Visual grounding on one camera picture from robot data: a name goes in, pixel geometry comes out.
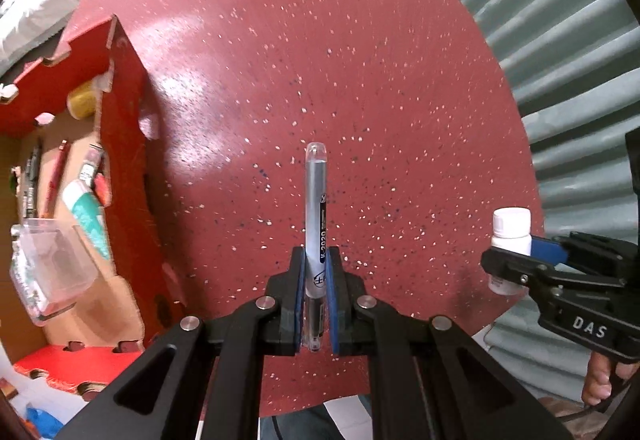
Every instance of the glue bottle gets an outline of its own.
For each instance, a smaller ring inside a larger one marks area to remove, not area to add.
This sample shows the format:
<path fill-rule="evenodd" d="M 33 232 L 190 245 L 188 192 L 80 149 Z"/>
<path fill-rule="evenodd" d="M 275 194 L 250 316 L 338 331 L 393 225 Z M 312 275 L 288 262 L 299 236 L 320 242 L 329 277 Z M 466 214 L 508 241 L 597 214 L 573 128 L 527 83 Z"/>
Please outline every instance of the glue bottle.
<path fill-rule="evenodd" d="M 531 211 L 524 207 L 503 207 L 494 211 L 491 245 L 521 255 L 531 255 Z M 516 295 L 524 287 L 497 276 L 489 276 L 489 289 L 500 295 Z"/>

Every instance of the clear plastic container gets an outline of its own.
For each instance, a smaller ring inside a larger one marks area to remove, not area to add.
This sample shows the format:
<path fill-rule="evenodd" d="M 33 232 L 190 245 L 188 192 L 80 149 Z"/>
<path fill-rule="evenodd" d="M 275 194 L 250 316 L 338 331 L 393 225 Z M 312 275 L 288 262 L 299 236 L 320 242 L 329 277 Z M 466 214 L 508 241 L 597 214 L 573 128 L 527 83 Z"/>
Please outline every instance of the clear plastic container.
<path fill-rule="evenodd" d="M 14 249 L 12 279 L 36 325 L 71 308 L 98 275 L 76 230 L 57 220 L 26 220 Z"/>

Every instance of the silver rivet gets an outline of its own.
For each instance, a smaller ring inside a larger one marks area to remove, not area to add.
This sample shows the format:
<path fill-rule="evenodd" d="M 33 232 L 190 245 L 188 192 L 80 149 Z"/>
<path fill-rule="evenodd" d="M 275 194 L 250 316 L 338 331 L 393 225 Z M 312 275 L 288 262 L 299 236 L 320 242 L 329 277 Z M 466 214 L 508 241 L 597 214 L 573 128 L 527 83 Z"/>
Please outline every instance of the silver rivet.
<path fill-rule="evenodd" d="M 377 302 L 378 300 L 376 300 L 372 295 L 361 295 L 357 299 L 357 303 L 360 308 L 373 308 Z"/>
<path fill-rule="evenodd" d="M 255 306 L 260 310 L 268 310 L 276 305 L 276 300 L 270 295 L 263 295 L 255 300 Z"/>
<path fill-rule="evenodd" d="M 433 325 L 436 330 L 445 332 L 451 328 L 451 319 L 445 315 L 436 315 L 436 317 L 431 320 L 431 325 Z"/>
<path fill-rule="evenodd" d="M 180 328 L 182 328 L 185 332 L 195 330 L 198 326 L 200 326 L 200 319 L 198 319 L 194 315 L 188 315 L 187 317 L 183 317 L 180 320 Z"/>

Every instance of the speckled red tabletop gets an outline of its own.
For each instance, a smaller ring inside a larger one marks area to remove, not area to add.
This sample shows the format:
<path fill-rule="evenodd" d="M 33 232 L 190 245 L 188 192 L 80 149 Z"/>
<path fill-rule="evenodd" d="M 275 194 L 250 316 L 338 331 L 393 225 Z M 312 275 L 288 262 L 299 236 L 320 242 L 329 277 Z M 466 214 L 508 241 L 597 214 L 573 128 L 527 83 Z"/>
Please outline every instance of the speckled red tabletop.
<path fill-rule="evenodd" d="M 492 211 L 542 211 L 498 62 L 459 0 L 82 0 L 116 13 L 154 92 L 148 198 L 190 311 L 260 295 L 304 242 L 305 144 L 326 144 L 328 236 L 367 290 L 469 333 L 514 300 L 479 266 Z M 367 391 L 363 359 L 267 359 L 262 414 Z"/>

